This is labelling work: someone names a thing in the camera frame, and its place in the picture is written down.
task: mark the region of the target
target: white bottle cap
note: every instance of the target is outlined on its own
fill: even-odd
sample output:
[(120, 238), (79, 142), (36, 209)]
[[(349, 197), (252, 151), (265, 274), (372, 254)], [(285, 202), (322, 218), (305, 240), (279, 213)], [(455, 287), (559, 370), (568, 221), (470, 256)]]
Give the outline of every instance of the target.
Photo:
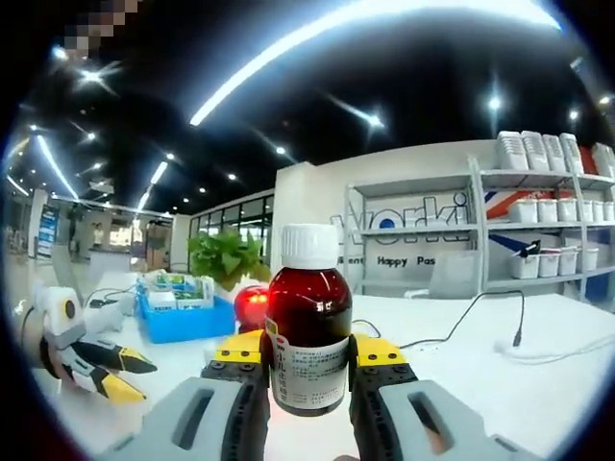
[(337, 266), (337, 229), (329, 224), (288, 224), (282, 229), (282, 266), (332, 269)]

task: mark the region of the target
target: white robot part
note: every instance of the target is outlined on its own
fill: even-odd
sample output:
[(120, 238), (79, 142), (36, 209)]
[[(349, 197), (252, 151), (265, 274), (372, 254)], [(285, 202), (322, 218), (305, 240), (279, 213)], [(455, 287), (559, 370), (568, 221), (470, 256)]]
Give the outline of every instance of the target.
[(64, 349), (86, 334), (84, 312), (75, 290), (65, 286), (46, 288), (44, 303), (45, 338), (58, 349)]

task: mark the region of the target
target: metal shelving unit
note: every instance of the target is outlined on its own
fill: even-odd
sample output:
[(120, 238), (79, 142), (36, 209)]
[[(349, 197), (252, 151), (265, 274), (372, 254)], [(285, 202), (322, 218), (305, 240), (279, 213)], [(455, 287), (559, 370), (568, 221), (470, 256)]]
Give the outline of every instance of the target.
[[(475, 158), (468, 159), (468, 171), (454, 175), (443, 175), (430, 178), (399, 179), (391, 182), (349, 184), (345, 191), (344, 222), (344, 264), (343, 272), (347, 278), (349, 274), (349, 247), (351, 239), (361, 238), (362, 245), (362, 277), (357, 286), (379, 286), (391, 288), (421, 288), (426, 283), (421, 280), (390, 280), (369, 279), (366, 275), (366, 243), (371, 238), (395, 235), (437, 235), (451, 233), (465, 233), (470, 237), (470, 249), (479, 250), (481, 254), (480, 265), (480, 289), (504, 289), (521, 288), (538, 285), (556, 284), (568, 281), (580, 280), (580, 298), (585, 300), (587, 279), (610, 274), (615, 277), (615, 265), (608, 265), (595, 271), (588, 271), (570, 276), (539, 279), (490, 279), (489, 268), (489, 233), (508, 231), (552, 231), (563, 232), (569, 230), (579, 231), (580, 249), (585, 251), (589, 248), (587, 240), (588, 230), (611, 229), (611, 238), (615, 241), (615, 223), (588, 223), (584, 220), (583, 192), (602, 192), (606, 201), (613, 201), (613, 187), (615, 181), (596, 175), (578, 175), (574, 173), (540, 172), (540, 171), (516, 171), (516, 170), (482, 170)], [(562, 191), (572, 192), (577, 198), (578, 216), (580, 221), (574, 223), (510, 223), (487, 221), (484, 196), (489, 191), (507, 190), (543, 190), (554, 191), (555, 197), (559, 197)], [(445, 193), (462, 191), (468, 198), (468, 223), (451, 224), (436, 223), (432, 226), (417, 226), (395, 229), (369, 229), (371, 223), (366, 223), (360, 216), (366, 216), (367, 202), (371, 200), (389, 199), (411, 195), (429, 195), (430, 193)], [(359, 209), (353, 205), (351, 195), (358, 193), (360, 196)], [(609, 293), (615, 292), (615, 283), (609, 283)]]

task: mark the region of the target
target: plastic container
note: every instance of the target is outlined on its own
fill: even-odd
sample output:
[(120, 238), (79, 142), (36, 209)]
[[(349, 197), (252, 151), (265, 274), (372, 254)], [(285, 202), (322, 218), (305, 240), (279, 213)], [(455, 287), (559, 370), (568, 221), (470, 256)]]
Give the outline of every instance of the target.
[(559, 271), (560, 255), (561, 251), (558, 248), (545, 248), (541, 250), (538, 277), (556, 277)]
[(537, 279), (539, 255), (513, 256), (510, 259), (510, 275), (514, 279)]
[(594, 213), (594, 222), (595, 223), (603, 223), (604, 222), (604, 202), (600, 202), (598, 200), (592, 200), (593, 213)]
[(604, 221), (606, 222), (615, 221), (615, 203), (604, 202)]
[[(158, 292), (158, 295), (173, 295)], [(148, 299), (148, 290), (137, 288), (137, 318), (150, 341), (155, 344), (175, 343), (193, 339), (213, 338), (234, 334), (235, 316), (231, 303), (213, 297), (209, 308), (153, 308)]]
[(499, 132), (496, 156), (504, 170), (529, 170), (528, 155), (521, 135), (517, 132)]
[(338, 255), (335, 226), (284, 226), (265, 330), (276, 357), (274, 400), (293, 415), (324, 415), (344, 399), (353, 302)]
[(577, 268), (580, 271), (595, 271), (598, 267), (598, 249), (588, 248), (581, 252), (581, 257), (577, 260)]
[(557, 200), (541, 199), (538, 200), (538, 222), (556, 223), (557, 222)]
[(583, 218), (586, 223), (594, 222), (594, 201), (583, 200)]
[(571, 276), (577, 272), (577, 247), (564, 247), (560, 249), (559, 254), (559, 270), (561, 276)]
[(547, 152), (547, 159), (549, 160), (551, 171), (566, 173), (568, 171), (566, 157), (564, 157), (564, 151), (561, 147), (559, 138), (552, 134), (543, 134), (542, 140), (545, 144), (545, 151)]
[(577, 199), (559, 199), (557, 201), (557, 220), (563, 223), (578, 221)]
[(508, 208), (508, 217), (513, 223), (537, 223), (538, 205), (536, 199), (520, 199)]
[(615, 155), (610, 146), (596, 143), (592, 148), (592, 158), (600, 176), (615, 178)]
[(537, 171), (549, 171), (551, 168), (547, 159), (547, 150), (540, 133), (521, 132), (521, 138), (526, 148), (529, 168)]
[(585, 173), (583, 162), (580, 159), (580, 149), (577, 144), (577, 137), (571, 133), (562, 133), (559, 136), (564, 157), (568, 164), (568, 171), (582, 175)]

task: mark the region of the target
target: blue plastic bin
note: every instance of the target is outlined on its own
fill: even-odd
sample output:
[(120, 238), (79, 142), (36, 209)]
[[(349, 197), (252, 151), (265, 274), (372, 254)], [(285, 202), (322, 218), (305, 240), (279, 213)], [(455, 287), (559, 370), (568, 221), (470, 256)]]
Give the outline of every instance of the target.
[(136, 292), (138, 320), (152, 343), (176, 343), (234, 334), (234, 307), (222, 298), (214, 296), (213, 307), (204, 309), (152, 310), (147, 291), (137, 289)]

